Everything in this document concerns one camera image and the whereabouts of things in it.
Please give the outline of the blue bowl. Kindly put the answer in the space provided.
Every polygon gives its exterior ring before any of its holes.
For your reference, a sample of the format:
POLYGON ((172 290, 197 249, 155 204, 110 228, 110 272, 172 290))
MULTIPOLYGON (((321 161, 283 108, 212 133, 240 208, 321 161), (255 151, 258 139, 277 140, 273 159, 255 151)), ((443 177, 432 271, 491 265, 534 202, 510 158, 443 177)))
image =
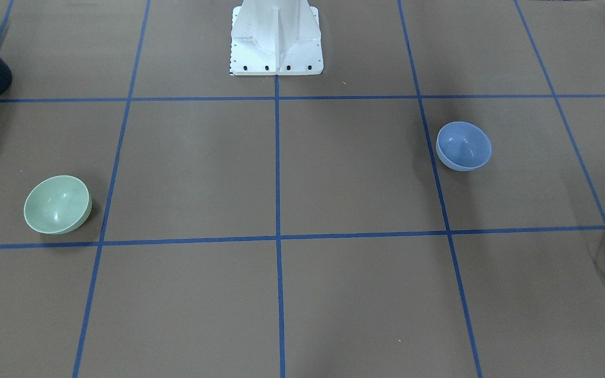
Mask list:
POLYGON ((493 148, 482 129, 464 121, 445 124, 435 139, 435 152, 443 165, 457 172, 470 172, 487 165, 493 148))

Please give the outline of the green bowl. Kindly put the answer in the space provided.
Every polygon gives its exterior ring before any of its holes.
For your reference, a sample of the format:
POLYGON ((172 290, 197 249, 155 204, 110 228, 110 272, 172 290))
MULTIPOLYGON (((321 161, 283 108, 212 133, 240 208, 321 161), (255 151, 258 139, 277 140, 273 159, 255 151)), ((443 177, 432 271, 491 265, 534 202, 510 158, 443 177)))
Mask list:
POLYGON ((27 225, 39 234, 61 235, 82 226, 92 207, 92 196, 83 181, 56 175, 29 192, 23 214, 27 225))

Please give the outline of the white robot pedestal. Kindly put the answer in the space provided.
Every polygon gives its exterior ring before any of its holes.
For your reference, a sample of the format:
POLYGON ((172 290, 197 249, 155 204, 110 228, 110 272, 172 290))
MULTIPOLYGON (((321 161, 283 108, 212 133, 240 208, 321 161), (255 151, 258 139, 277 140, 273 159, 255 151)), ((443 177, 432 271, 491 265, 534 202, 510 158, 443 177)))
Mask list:
POLYGON ((319 75, 319 10, 308 1, 244 1, 231 12, 231 75, 319 75))

